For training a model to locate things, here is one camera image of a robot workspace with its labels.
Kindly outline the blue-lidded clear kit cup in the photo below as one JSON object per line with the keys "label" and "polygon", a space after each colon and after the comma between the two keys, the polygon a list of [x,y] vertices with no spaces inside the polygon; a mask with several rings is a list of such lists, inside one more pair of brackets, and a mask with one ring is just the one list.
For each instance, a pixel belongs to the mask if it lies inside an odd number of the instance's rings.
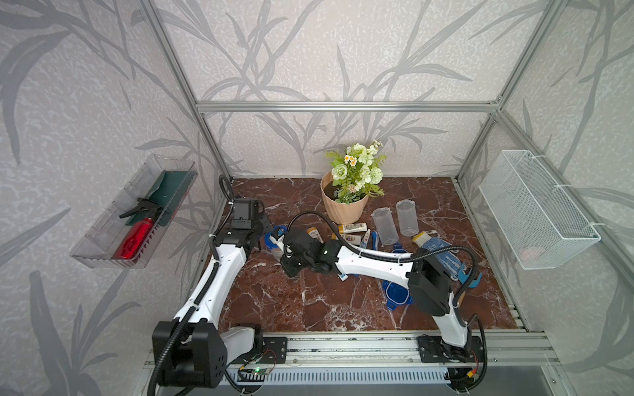
{"label": "blue-lidded clear kit cup", "polygon": [[396,214],[401,234],[413,237],[419,233],[415,202],[405,199],[396,203]]}
{"label": "blue-lidded clear kit cup", "polygon": [[391,208],[377,208],[371,213],[381,244],[391,246],[399,241]]}
{"label": "blue-lidded clear kit cup", "polygon": [[264,237],[267,250],[272,254],[275,262],[280,262],[284,252],[283,239],[287,233],[287,226],[279,225],[275,226],[271,232],[267,233]]}

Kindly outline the white yellow-capped lotion bottle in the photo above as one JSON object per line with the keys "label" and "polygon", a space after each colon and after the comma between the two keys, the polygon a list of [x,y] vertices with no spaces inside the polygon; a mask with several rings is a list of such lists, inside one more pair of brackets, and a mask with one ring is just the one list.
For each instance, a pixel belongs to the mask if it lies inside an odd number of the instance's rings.
{"label": "white yellow-capped lotion bottle", "polygon": [[340,232],[340,234],[365,233],[367,231],[368,226],[366,223],[340,224],[340,226],[338,226],[338,232]]}

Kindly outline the blue cup lid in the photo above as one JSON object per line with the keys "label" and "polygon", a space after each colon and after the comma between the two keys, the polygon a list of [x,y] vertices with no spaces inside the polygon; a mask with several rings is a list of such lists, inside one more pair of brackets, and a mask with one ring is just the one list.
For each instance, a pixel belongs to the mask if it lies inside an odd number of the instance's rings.
{"label": "blue cup lid", "polygon": [[401,306],[412,305],[414,302],[409,290],[401,285],[383,280],[381,287],[386,297],[386,308],[390,311],[394,311]]}

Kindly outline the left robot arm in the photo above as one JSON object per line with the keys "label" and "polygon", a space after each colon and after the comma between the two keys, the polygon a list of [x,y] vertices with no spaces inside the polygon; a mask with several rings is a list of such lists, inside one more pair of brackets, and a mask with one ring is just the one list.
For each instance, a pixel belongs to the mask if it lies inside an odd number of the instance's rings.
{"label": "left robot arm", "polygon": [[229,365],[263,352],[259,325],[239,325],[224,333],[218,325],[234,280],[271,223],[263,203],[250,199],[235,199],[228,219],[229,227],[211,236],[212,259],[193,293],[173,319],[159,322],[152,333],[155,368],[148,395],[160,387],[178,387],[185,395],[196,388],[216,388],[223,380],[235,386]]}

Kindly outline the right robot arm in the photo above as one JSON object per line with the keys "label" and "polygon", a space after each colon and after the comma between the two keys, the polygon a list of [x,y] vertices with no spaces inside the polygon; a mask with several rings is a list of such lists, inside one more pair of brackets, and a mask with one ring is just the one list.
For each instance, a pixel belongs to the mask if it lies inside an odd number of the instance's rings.
{"label": "right robot arm", "polygon": [[295,229],[272,240],[282,250],[280,263],[289,277],[309,269],[389,281],[408,290],[418,309],[434,318],[444,344],[464,350],[471,347],[472,331],[458,311],[458,293],[452,290],[450,277],[437,260],[437,255],[454,247],[414,255],[377,252],[348,244],[341,236],[322,243]]}

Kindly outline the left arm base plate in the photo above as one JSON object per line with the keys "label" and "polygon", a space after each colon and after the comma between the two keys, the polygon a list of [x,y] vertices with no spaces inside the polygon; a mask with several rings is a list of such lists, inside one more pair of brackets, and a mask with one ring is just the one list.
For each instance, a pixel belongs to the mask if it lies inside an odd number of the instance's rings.
{"label": "left arm base plate", "polygon": [[262,351],[257,355],[258,364],[278,365],[284,364],[287,359],[288,338],[269,337],[263,339]]}

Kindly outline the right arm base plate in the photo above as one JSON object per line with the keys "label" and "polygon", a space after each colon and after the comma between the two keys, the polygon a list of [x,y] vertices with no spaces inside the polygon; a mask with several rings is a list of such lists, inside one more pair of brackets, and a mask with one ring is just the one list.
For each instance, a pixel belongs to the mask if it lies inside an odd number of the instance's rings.
{"label": "right arm base plate", "polygon": [[486,360],[486,349],[481,337],[467,336],[464,347],[446,344],[440,336],[423,334],[416,338],[419,357],[422,363],[462,363],[483,364]]}

